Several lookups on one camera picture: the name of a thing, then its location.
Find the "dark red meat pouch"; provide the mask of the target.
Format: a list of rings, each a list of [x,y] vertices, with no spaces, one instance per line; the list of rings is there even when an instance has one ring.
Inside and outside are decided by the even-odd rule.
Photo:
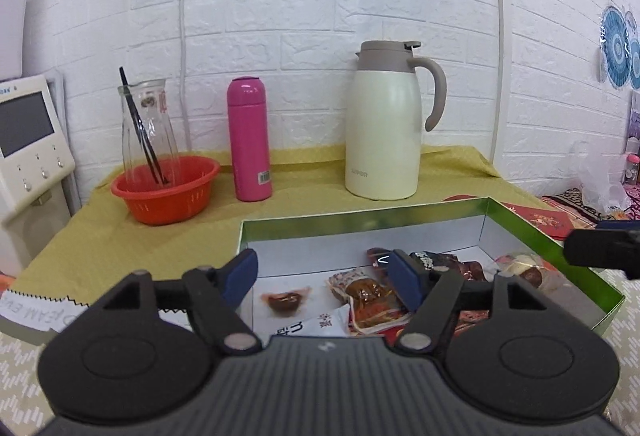
[[[457,256],[449,253],[428,251],[412,252],[410,257],[428,271],[455,271],[465,280],[487,282],[484,269],[477,261],[461,262]]]

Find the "small brown jelly packet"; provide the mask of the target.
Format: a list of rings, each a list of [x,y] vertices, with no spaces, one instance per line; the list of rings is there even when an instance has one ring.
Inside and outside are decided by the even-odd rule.
[[[393,289],[362,268],[340,271],[326,283],[334,297],[349,305],[352,329],[360,334],[399,327],[410,318]]]

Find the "small red plum packet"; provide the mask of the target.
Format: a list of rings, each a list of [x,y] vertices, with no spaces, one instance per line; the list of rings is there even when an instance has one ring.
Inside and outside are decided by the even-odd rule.
[[[311,287],[303,287],[285,292],[262,293],[260,299],[277,316],[293,316],[299,311],[311,293]]]

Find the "bread bun packet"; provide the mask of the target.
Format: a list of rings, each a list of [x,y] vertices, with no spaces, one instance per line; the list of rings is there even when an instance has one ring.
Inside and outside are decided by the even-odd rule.
[[[511,253],[495,259],[499,271],[506,271],[526,280],[534,288],[551,292],[562,287],[564,276],[550,263],[534,253]]]

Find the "red daily nuts pouch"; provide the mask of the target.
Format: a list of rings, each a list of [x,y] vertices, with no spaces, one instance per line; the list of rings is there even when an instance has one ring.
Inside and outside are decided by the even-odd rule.
[[[492,284],[465,281],[461,288],[432,286],[409,322],[390,335],[390,346],[408,352],[428,352],[448,344],[463,331],[489,317]]]

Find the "white seaweed snack packet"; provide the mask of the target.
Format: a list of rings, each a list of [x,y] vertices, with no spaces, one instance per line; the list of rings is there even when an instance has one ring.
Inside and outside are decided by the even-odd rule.
[[[310,336],[311,338],[348,338],[350,307],[345,304],[314,318],[297,320],[279,328],[277,336]]]

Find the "clear plastic bag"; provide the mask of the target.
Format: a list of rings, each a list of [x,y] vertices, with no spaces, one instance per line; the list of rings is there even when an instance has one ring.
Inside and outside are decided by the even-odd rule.
[[[613,159],[597,152],[588,141],[575,141],[567,155],[566,174],[582,194],[582,202],[603,215],[625,212],[631,207],[622,184],[624,157]]]

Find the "small pink lid jar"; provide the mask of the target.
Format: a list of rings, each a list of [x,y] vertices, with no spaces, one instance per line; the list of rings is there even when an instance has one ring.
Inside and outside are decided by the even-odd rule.
[[[634,185],[638,181],[640,157],[634,153],[627,153],[623,172],[623,184]]]

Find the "red envelope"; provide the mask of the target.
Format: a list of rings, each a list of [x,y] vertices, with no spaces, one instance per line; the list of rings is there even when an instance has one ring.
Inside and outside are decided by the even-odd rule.
[[[556,241],[564,241],[575,229],[567,213],[558,210],[534,208],[487,197],[489,216],[505,229],[523,234],[533,228]]]

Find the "red plastic basket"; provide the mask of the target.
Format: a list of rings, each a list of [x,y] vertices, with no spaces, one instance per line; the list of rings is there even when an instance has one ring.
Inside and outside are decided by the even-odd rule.
[[[112,194],[122,199],[134,219],[144,225],[164,226],[184,222],[209,205],[213,181],[221,169],[218,161],[203,156],[180,156],[178,182],[165,186],[144,184],[131,187],[126,176],[134,173],[150,179],[150,169],[136,167],[118,175],[111,183]]]

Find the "yellow tablecloth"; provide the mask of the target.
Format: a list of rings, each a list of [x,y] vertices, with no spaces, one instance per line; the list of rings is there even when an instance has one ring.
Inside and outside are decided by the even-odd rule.
[[[186,222],[146,226],[135,221],[104,181],[44,250],[17,277],[12,292],[46,300],[90,304],[131,271],[174,279],[200,265],[219,267],[235,255],[246,219],[381,208],[344,187],[344,163],[328,160],[336,148],[285,150],[272,170],[273,195],[241,202],[230,170],[214,179],[207,208]]]

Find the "black chopsticks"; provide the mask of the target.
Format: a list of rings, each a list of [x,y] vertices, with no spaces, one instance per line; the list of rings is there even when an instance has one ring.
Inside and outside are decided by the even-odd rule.
[[[144,153],[146,164],[148,165],[152,178],[154,179],[154,183],[168,185],[169,181],[163,175],[162,169],[160,168],[160,163],[157,160],[154,148],[151,144],[148,133],[146,133],[136,103],[134,102],[134,97],[131,94],[130,85],[126,77],[125,69],[123,66],[120,66],[118,68],[118,71],[120,75],[120,81],[122,81],[122,88],[124,89],[125,100],[127,102],[129,113],[131,115],[131,121],[134,125],[134,128],[136,129],[138,141]]]

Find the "cream thermos jug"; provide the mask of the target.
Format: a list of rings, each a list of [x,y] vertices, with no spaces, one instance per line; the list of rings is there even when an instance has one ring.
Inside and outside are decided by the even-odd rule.
[[[419,185],[422,134],[444,114],[448,84],[419,41],[363,42],[346,96],[345,187],[371,200],[401,200]]]

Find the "white water dispenser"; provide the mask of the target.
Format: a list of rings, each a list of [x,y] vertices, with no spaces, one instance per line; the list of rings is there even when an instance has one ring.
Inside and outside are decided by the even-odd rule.
[[[1,272],[16,277],[70,220],[75,160],[40,76],[1,84]]]

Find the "white water purifier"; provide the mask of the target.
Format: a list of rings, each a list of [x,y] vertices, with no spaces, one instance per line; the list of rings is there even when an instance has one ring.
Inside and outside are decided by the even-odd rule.
[[[0,0],[1,80],[20,78],[23,72],[23,36],[27,0]]]

